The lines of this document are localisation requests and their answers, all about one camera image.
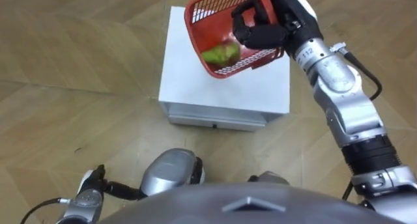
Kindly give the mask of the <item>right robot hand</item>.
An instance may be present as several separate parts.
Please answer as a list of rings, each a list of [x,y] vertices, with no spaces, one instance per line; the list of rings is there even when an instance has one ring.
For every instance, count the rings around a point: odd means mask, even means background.
[[[233,35],[249,49],[283,48],[295,56],[298,48],[314,38],[324,38],[319,24],[299,0],[270,0],[276,23],[272,23],[261,0],[245,0],[231,13]]]

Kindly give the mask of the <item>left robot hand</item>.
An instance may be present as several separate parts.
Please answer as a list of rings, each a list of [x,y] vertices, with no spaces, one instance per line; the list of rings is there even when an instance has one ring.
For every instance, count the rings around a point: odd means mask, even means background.
[[[90,175],[81,183],[77,194],[92,189],[98,191],[101,195],[107,193],[113,197],[128,201],[138,201],[147,197],[139,188],[132,188],[120,182],[107,180],[105,178],[106,169],[104,164],[100,164],[92,170]]]

